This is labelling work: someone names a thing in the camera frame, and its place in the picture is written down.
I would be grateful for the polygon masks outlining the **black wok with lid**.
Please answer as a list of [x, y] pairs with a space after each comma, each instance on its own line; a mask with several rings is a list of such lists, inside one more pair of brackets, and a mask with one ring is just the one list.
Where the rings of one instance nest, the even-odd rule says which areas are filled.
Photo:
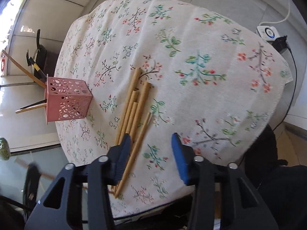
[[36, 34], [36, 59], [34, 60], [32, 57], [29, 57], [29, 51], [26, 53], [26, 61], [28, 64], [28, 67], [33, 66], [34, 67], [34, 76], [36, 78], [46, 80], [46, 75], [43, 72], [46, 58], [47, 58], [47, 50], [46, 48], [40, 44], [40, 33], [41, 30], [37, 30]]

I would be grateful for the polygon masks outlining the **white power strip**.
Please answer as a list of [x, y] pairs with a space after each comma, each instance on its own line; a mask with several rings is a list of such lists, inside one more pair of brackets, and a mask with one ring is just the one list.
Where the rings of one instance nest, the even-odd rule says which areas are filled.
[[257, 26], [257, 32], [260, 37], [267, 42], [273, 42], [280, 37], [277, 29], [274, 26], [259, 25]]

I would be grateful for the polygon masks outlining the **bag of green vegetables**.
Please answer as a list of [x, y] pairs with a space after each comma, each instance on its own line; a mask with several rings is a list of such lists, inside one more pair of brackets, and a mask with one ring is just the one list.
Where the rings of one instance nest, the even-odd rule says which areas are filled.
[[7, 161], [8, 159], [10, 159], [10, 156], [11, 156], [11, 153], [10, 153], [8, 141], [5, 138], [0, 137], [0, 157], [1, 157], [1, 160]]

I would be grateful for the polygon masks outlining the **floral tablecloth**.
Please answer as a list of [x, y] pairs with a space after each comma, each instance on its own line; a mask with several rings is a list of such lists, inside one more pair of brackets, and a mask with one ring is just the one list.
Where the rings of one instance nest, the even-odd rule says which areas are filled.
[[223, 15], [176, 0], [107, 0], [70, 26], [55, 76], [86, 82], [84, 119], [56, 123], [68, 161], [91, 163], [115, 144], [134, 71], [150, 83], [152, 115], [129, 178], [111, 198], [116, 218], [192, 192], [171, 148], [183, 144], [212, 163], [238, 160], [272, 117], [287, 81], [284, 58]]

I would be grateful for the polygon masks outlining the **black power adapter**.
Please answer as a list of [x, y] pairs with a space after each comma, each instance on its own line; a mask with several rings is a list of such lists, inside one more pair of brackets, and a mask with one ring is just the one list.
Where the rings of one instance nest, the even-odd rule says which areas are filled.
[[281, 36], [272, 42], [272, 46], [280, 54], [283, 54], [288, 49], [287, 35]]

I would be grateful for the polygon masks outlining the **dark brown stool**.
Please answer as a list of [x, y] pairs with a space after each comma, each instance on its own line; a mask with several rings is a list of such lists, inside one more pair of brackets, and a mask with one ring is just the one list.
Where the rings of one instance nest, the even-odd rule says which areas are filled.
[[45, 63], [42, 68], [42, 71], [46, 76], [54, 77], [58, 57], [59, 53], [54, 53], [51, 51], [46, 53]]

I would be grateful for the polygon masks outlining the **pink perforated utensil holder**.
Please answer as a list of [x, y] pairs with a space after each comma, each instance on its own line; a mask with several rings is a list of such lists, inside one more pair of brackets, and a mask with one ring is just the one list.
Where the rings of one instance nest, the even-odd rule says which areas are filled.
[[84, 119], [93, 95], [83, 80], [48, 77], [44, 98], [47, 122]]

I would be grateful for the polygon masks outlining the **black chopstick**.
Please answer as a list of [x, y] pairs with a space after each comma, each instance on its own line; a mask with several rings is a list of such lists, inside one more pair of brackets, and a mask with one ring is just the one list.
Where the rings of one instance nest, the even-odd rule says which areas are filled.
[[39, 102], [35, 102], [35, 103], [30, 104], [30, 105], [26, 105], [24, 107], [21, 107], [20, 110], [25, 109], [25, 108], [29, 108], [29, 107], [32, 107], [32, 106], [35, 106], [35, 105], [43, 104], [43, 103], [46, 103], [46, 102], [47, 102], [47, 99], [44, 99], [44, 100], [41, 100]]

